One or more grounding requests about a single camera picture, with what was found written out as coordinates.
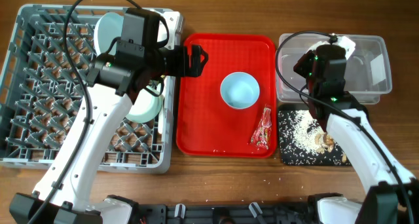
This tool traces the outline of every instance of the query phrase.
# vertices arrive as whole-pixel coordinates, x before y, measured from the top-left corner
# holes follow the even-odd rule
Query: wooden surface
[[[20,6],[72,4],[75,0],[0,0],[0,59],[4,60]],[[186,18],[193,32],[266,35],[276,44],[283,33],[304,29],[379,35],[392,67],[393,90],[368,106],[372,126],[394,156],[419,176],[419,0],[134,0],[143,7],[168,7]],[[84,5],[127,5],[122,0],[87,0]],[[300,200],[338,192],[363,200],[352,168],[288,167],[276,152],[269,159],[190,157],[173,145],[164,175],[96,176],[91,201],[114,194],[140,204],[248,204]],[[9,204],[16,192],[30,193],[44,170],[0,168],[0,223],[12,223]]]

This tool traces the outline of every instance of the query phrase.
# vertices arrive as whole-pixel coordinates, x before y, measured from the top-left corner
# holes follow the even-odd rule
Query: red candy wrapper
[[[265,105],[262,118],[250,139],[250,145],[258,149],[269,149],[269,137],[272,131],[272,122],[270,120],[270,106]]]

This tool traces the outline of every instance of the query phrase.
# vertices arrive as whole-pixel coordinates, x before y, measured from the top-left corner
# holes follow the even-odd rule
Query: cutting board with rice
[[[342,148],[321,129],[302,103],[280,106],[278,130],[281,159],[286,165],[350,165]]]

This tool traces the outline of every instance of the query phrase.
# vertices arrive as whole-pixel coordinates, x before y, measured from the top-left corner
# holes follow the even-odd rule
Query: light blue bowl
[[[224,78],[220,87],[221,97],[233,109],[245,109],[259,98],[259,84],[248,73],[235,72]]]

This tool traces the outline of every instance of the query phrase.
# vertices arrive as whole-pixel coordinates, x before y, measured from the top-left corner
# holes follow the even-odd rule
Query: wooden table
[[[16,13],[26,3],[72,4],[75,0],[0,0],[0,59],[4,60]],[[312,29],[379,35],[392,67],[393,90],[368,106],[372,126],[399,161],[419,176],[419,0],[134,0],[168,7],[186,18],[192,32],[266,35],[276,44],[283,33]],[[122,0],[86,0],[84,5],[124,6]],[[190,157],[173,145],[164,175],[99,172],[91,201],[114,194],[140,204],[248,204],[300,200],[338,192],[362,201],[357,174],[343,167],[290,167],[277,151],[269,159]],[[0,168],[0,223],[12,223],[16,192],[30,193],[44,170]]]

